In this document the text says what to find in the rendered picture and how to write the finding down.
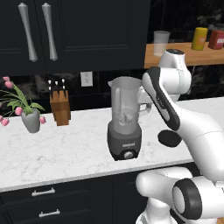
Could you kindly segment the white wall socket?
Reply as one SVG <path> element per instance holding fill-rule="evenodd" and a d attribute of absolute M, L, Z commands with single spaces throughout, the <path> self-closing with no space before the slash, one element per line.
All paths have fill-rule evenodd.
<path fill-rule="evenodd" d="M 83 87 L 93 86 L 93 73 L 92 72 L 81 72 L 80 81 Z"/>

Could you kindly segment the wide black cupboard door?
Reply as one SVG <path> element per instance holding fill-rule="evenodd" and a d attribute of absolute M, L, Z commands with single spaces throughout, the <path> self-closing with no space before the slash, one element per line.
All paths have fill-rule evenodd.
<path fill-rule="evenodd" d="M 44 3 L 51 5 L 56 61 L 50 60 Z M 35 6 L 49 74 L 144 66 L 151 0 L 35 0 Z"/>

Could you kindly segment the wooden wall shelf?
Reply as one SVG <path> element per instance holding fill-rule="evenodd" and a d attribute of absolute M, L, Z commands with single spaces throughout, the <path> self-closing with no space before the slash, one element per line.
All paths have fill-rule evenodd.
<path fill-rule="evenodd" d="M 185 53 L 185 63 L 188 66 L 206 66 L 206 65 L 223 65 L 224 48 L 220 50 L 210 49 L 208 43 L 205 44 L 202 51 L 191 49 L 192 44 L 186 43 L 168 43 L 167 48 L 179 49 Z M 160 61 L 159 57 L 154 55 L 154 45 L 147 44 L 145 49 L 144 67 L 154 67 Z"/>

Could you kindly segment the black blender lid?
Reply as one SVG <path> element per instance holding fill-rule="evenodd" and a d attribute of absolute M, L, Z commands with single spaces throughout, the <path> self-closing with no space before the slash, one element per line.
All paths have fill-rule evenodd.
<path fill-rule="evenodd" d="M 177 147 L 182 141 L 182 138 L 176 132 L 168 129 L 160 131 L 157 139 L 161 144 L 171 148 Z"/>

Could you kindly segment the black drawer front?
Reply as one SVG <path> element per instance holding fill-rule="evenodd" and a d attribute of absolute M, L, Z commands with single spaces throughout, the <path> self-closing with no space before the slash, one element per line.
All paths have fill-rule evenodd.
<path fill-rule="evenodd" d="M 54 188 L 56 193 L 54 194 L 47 194 L 42 195 L 38 197 L 32 197 L 32 192 L 42 192 L 50 190 L 51 188 Z M 55 185 L 42 185 L 32 188 L 25 188 L 15 191 L 9 191 L 9 192 L 1 192 L 0 193 L 0 199 L 4 204 L 14 203 L 22 200 L 31 200 L 34 198 L 43 198 L 44 196 L 49 195 L 59 195 L 60 193 L 76 193 L 81 191 L 86 191 L 86 181 L 85 180 L 78 180 L 78 181 L 70 181 L 65 183 L 59 183 Z"/>
<path fill-rule="evenodd" d="M 59 215 L 39 218 L 40 212 L 49 213 L 56 209 L 60 210 Z M 88 205 L 85 200 L 82 202 L 75 200 L 57 199 L 49 202 L 34 202 L 13 206 L 4 210 L 13 223 L 20 221 L 44 221 L 54 218 L 62 218 L 69 214 L 80 214 L 88 210 Z"/>

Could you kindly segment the pink tulip plant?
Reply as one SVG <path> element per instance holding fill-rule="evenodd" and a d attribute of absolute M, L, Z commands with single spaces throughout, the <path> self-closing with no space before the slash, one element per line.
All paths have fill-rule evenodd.
<path fill-rule="evenodd" d="M 3 104 L 6 104 L 7 107 L 11 107 L 11 112 L 7 112 L 4 115 L 0 115 L 0 123 L 3 126 L 7 126 L 10 122 L 9 117 L 12 114 L 16 116 L 21 116 L 24 113 L 25 116 L 30 115 L 34 110 L 37 110 L 39 118 L 38 121 L 41 124 L 46 123 L 46 118 L 41 115 L 40 111 L 45 109 L 36 102 L 31 102 L 28 104 L 28 101 L 25 98 L 24 93 L 13 83 L 9 76 L 4 76 L 4 85 L 8 89 L 13 89 L 16 91 L 15 94 L 2 90 L 4 96 L 0 98 L 0 108 Z"/>

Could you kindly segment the grey flower vase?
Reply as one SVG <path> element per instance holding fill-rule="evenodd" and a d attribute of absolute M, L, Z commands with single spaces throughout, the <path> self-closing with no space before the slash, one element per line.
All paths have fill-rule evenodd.
<path fill-rule="evenodd" d="M 36 109 L 34 109 L 33 112 L 29 115 L 22 113 L 21 118 L 24 126 L 30 133 L 39 132 L 40 128 L 39 112 Z"/>

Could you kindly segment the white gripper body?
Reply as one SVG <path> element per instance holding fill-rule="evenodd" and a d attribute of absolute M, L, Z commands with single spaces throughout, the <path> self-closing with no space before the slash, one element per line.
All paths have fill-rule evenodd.
<path fill-rule="evenodd" d="M 150 96 L 147 94 L 147 92 L 144 90 L 143 87 L 139 88 L 137 101 L 140 104 L 146 104 L 146 103 L 152 104 Z"/>

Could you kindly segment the grey blender with clear jar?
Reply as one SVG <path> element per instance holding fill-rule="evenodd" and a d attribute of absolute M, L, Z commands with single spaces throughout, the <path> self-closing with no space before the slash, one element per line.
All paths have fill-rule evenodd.
<path fill-rule="evenodd" d="M 118 77 L 108 82 L 111 88 L 112 120 L 108 123 L 107 142 L 115 161 L 137 158 L 142 130 L 138 118 L 150 113 L 151 104 L 137 101 L 142 82 L 133 77 Z"/>

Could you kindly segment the wooden knife block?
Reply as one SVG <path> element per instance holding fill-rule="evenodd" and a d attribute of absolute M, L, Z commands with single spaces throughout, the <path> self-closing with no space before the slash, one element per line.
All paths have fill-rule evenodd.
<path fill-rule="evenodd" d="M 67 90 L 53 91 L 50 104 L 54 121 L 58 126 L 65 126 L 71 120 L 71 110 Z"/>

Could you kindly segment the clear drinking glass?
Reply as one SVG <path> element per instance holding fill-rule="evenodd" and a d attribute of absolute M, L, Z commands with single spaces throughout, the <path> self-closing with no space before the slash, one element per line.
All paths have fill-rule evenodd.
<path fill-rule="evenodd" d="M 169 31 L 154 31 L 154 55 L 161 57 L 170 37 Z"/>

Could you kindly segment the yellow jar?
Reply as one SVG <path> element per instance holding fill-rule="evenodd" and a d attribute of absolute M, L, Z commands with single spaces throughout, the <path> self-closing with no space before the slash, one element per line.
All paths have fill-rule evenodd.
<path fill-rule="evenodd" d="M 194 31 L 192 39 L 192 49 L 202 51 L 207 39 L 208 29 L 204 27 L 197 27 Z"/>

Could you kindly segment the narrow black cupboard door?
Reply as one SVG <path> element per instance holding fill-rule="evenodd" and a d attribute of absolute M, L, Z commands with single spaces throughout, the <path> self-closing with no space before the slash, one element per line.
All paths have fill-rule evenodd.
<path fill-rule="evenodd" d="M 26 4 L 25 0 L 0 0 L 1 73 L 27 74 L 34 63 L 29 60 L 25 28 L 18 10 L 20 3 Z"/>

